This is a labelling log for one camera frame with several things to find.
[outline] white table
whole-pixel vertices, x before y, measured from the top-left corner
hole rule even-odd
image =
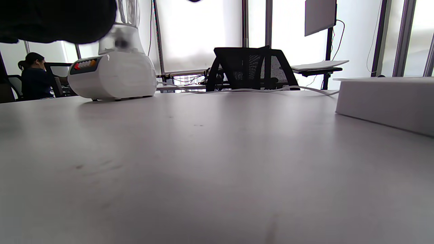
[[[0,243],[433,243],[434,140],[336,100],[1,104]]]

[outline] ponytail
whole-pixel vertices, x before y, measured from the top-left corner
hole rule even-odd
[[[42,60],[44,60],[44,59],[45,58],[38,53],[29,53],[26,55],[26,60],[21,60],[18,62],[18,68],[20,70],[28,69],[36,61],[42,62]]]
[[[18,62],[18,68],[19,68],[20,70],[25,70],[25,69],[30,68],[30,64],[28,64],[28,63],[27,63],[26,61],[24,61],[24,60],[21,60],[21,61]]]

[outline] woman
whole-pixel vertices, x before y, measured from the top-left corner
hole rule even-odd
[[[51,98],[51,82],[45,72],[45,59],[38,53],[29,53],[26,60],[18,62],[21,73],[21,92],[26,100]]]

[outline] black chair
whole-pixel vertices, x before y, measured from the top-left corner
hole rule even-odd
[[[18,99],[17,100],[23,100],[23,92],[22,92],[22,85],[23,81],[21,79],[21,76],[19,75],[9,75],[7,76],[7,82],[12,87],[12,89],[15,91]]]
[[[278,89],[298,86],[294,73],[281,50],[261,48],[218,47],[216,59],[207,78],[207,91],[216,88]],[[223,69],[227,81],[219,74]]]
[[[56,97],[65,96],[62,85],[60,84],[60,81],[56,79],[56,76],[67,76],[68,72],[65,72],[64,74],[54,74],[53,67],[70,67],[71,65],[72,63],[44,63],[45,69],[47,70],[48,79],[51,83],[51,87],[53,88],[54,95]]]

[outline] computer screen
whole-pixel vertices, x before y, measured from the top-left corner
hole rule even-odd
[[[306,0],[304,36],[336,25],[336,0]]]

